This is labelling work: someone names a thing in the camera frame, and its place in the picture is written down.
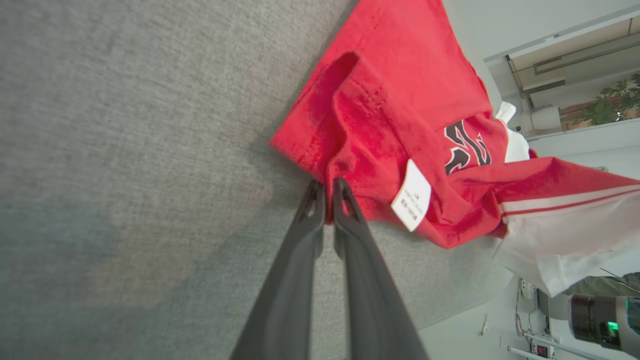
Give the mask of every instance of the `red t-shirt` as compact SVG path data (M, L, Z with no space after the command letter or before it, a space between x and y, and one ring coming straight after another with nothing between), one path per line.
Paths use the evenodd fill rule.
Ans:
M445 248L504 236L503 202L640 184L554 158L505 164L507 129L492 113L439 0L363 0L271 146L327 186L329 201L332 179L343 177L368 220L398 225L390 203L412 159L432 188L416 231ZM518 211L597 199L533 202Z

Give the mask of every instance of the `gray fabric surface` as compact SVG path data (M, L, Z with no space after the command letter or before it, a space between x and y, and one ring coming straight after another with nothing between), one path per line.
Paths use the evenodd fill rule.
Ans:
M0 357L226 359L310 178L268 147L352 0L3 1ZM494 242L371 224L417 327ZM344 352L326 230L313 352Z
M592 296L640 296L640 272L613 276L587 276L576 282L567 290L565 295L583 294Z

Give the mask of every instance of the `white wall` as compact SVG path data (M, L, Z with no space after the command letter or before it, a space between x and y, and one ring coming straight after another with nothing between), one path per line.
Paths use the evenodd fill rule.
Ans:
M613 174L640 179L640 145L623 149L566 155L560 156L560 158L588 167L607 167L609 172Z
M544 138L529 140L529 147L539 156L567 156L589 152L622 149L640 145L640 120L626 120L619 124L588 127ZM638 160L630 167L638 167Z
M420 338L430 360L524 360L507 351L507 346L527 350L528 342L518 337L515 328L518 277L491 301L420 330ZM522 326L529 328L527 314L532 300L520 296L518 305ZM480 336L484 316L488 313L489 331ZM539 332L538 313L531 315L534 331Z
M483 58L640 9L640 0L451 1Z

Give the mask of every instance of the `cable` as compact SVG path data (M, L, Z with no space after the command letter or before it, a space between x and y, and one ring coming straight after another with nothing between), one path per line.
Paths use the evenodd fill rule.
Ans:
M522 329L522 321L520 320L520 315L518 314L518 303L520 301L520 282L518 282L518 289L516 291L516 332L518 333L518 336L524 336L524 334L534 334L533 330L527 329L527 330L521 330ZM533 340L531 338L526 338L527 342L529 343L529 346L531 346L531 343L533 342Z
M543 337L544 337L544 338L551 338L551 340L552 340L552 341L554 341L554 342L556 342L556 343L560 344L560 340L556 339L556 338L555 338L553 335L551 335L551 334L545 334ZM562 350L560 350L560 349L559 349L559 348L557 348L557 347L554 347L554 355L556 354L556 352L557 352L558 354L562 354Z
M533 310L531 310L531 312L529 313L529 328L531 329L531 331L533 331L533 326L531 326L531 313L533 313L535 310L537 310L538 308L538 304L536 303L536 301L533 302Z
M615 276L615 277L619 277L619 276L617 276L616 274L614 274L614 273L612 273L612 272L610 272L610 271L604 270L603 268L600 268L600 269L601 269L602 271L605 271L605 272L610 273L611 275L613 275L613 276Z
M486 321L489 318L489 313L484 316L484 324L482 325L482 329L480 330L480 336L484 336L486 331L489 331L489 323Z
M605 271L605 272L610 273L611 275L613 275L613 276L615 276L615 277L619 277L619 276L617 276L616 274L614 274L614 273L612 273L612 272L610 272L610 271L608 271L608 270L604 270L603 268L600 268L600 269L601 269L602 271ZM639 290L632 288L631 286L629 286L629 285L625 284L624 282L621 282L621 281L618 281L618 282L619 282L621 285L624 285L624 286L626 286L626 287L630 288L631 290L633 290L633 291L636 291L636 292L640 293L640 291L639 291Z

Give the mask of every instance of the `white stripe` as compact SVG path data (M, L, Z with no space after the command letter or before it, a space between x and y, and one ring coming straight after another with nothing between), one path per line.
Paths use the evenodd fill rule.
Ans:
M493 259L555 296L640 246L640 191L627 195L562 215L512 218Z
M505 201L502 203L504 212L525 211L535 209L554 208L556 206L565 206L575 204L577 202L589 201L605 196L616 195L632 190L640 190L640 185L621 186L619 188L611 188L606 190L598 190L595 192L576 193L572 195L562 195L556 197L548 197L546 199L529 199L518 201Z
M571 213L571 212L574 212L574 211L580 211L582 209L588 209L588 208L591 208L593 206L606 204L608 202L617 201L617 200L621 200L621 199L627 199L629 197L635 197L635 196L640 196L640 189L636 190L635 192L625 193L625 194L621 194L621 195L618 195L618 196L608 197L606 199L589 202L587 204L580 204L580 205L576 205L576 206L570 206L570 207L567 207L567 208L554 209L554 210L548 210L548 211L536 211L536 212L533 212L533 213L522 213L522 214L506 215L506 216L502 217L502 221L505 224L508 224L509 220L515 220L515 219L519 219L519 218L534 218L534 217L547 217L547 216L561 215L561 214L564 214L564 213Z

